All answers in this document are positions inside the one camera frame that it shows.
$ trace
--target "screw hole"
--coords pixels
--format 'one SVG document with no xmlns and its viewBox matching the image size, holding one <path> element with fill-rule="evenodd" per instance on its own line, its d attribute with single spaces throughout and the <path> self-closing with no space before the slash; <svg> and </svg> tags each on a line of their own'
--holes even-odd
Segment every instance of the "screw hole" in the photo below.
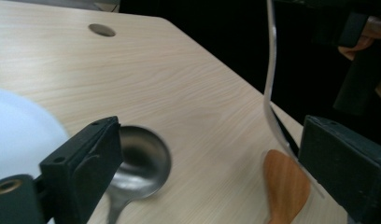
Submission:
<svg viewBox="0 0 381 224">
<path fill-rule="evenodd" d="M 9 193 L 21 185 L 21 180 L 11 179 L 0 184 L 0 194 Z"/>
<path fill-rule="evenodd" d="M 59 162 L 62 162 L 62 161 L 65 161 L 64 157 L 58 157 L 58 158 L 54 159 L 53 162 L 59 163 Z"/>
<path fill-rule="evenodd" d="M 90 24 L 89 29 L 97 35 L 102 35 L 107 37 L 112 37 L 116 35 L 114 30 L 101 24 Z"/>
</svg>

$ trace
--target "white plate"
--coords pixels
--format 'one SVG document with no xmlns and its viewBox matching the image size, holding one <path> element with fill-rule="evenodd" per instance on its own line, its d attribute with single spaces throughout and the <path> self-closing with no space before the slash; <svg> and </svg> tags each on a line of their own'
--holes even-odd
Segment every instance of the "white plate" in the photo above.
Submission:
<svg viewBox="0 0 381 224">
<path fill-rule="evenodd" d="M 39 163 L 68 139 L 46 109 L 0 89 L 0 179 L 40 175 Z"/>
</svg>

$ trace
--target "silver spoon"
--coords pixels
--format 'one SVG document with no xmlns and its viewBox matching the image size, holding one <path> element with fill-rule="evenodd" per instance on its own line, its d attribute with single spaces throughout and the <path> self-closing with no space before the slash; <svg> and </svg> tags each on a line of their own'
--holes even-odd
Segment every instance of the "silver spoon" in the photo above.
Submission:
<svg viewBox="0 0 381 224">
<path fill-rule="evenodd" d="M 110 200 L 108 224 L 115 224 L 131 201 L 160 189 L 171 170 L 168 147 L 156 133 L 142 127 L 122 126 L 120 144 L 123 163 L 106 189 Z"/>
</svg>

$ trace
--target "wood grain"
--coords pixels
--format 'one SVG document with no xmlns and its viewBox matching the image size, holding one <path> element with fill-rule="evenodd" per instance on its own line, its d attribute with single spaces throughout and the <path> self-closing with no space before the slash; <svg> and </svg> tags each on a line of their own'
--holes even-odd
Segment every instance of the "wood grain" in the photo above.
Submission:
<svg viewBox="0 0 381 224">
<path fill-rule="evenodd" d="M 88 26 L 99 23 L 116 35 Z M 0 1 L 0 88 L 44 106 L 70 133 L 108 116 L 143 125 L 170 147 L 172 173 L 120 223 L 264 223 L 262 159 L 280 148 L 262 95 L 169 21 Z M 302 126 L 278 111 L 299 140 Z M 107 198 L 90 223 L 104 223 Z M 346 223 L 313 190 L 293 223 Z"/>
</svg>

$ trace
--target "wooden spatula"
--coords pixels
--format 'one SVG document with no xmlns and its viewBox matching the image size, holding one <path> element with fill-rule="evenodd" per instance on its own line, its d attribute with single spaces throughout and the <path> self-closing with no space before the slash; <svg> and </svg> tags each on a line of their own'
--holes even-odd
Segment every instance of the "wooden spatula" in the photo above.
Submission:
<svg viewBox="0 0 381 224">
<path fill-rule="evenodd" d="M 270 224 L 290 224 L 310 194 L 310 182 L 299 165 L 284 153 L 269 150 L 263 163 Z"/>
</svg>

